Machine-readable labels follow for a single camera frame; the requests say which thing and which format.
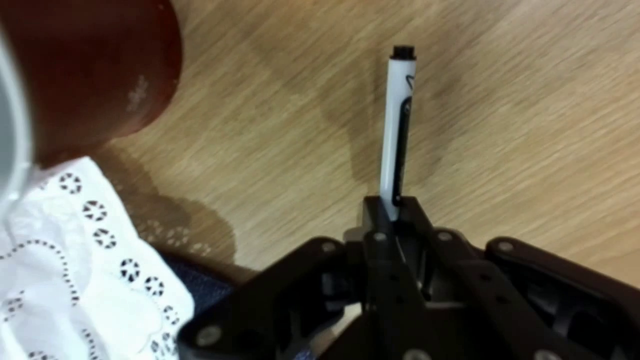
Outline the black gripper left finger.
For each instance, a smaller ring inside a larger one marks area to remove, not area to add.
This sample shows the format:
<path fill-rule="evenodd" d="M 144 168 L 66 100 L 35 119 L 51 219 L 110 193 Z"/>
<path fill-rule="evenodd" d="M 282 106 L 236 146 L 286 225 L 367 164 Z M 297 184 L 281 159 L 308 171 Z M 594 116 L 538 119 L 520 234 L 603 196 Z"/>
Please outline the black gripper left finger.
<path fill-rule="evenodd" d="M 392 219 L 379 196 L 367 196 L 362 207 L 361 238 L 311 238 L 194 315 L 178 331 L 178 357 L 286 360 L 336 323 L 350 303 L 379 315 L 382 245 L 392 240 Z"/>

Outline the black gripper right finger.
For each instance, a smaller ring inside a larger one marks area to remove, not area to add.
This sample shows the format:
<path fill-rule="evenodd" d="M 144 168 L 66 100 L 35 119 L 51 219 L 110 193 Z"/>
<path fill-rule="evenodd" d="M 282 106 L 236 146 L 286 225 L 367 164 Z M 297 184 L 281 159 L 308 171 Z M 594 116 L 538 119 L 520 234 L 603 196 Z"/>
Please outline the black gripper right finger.
<path fill-rule="evenodd" d="M 640 291 L 510 236 L 485 250 L 434 227 L 417 197 L 399 202 L 437 274 L 486 320 L 498 360 L 640 360 Z"/>

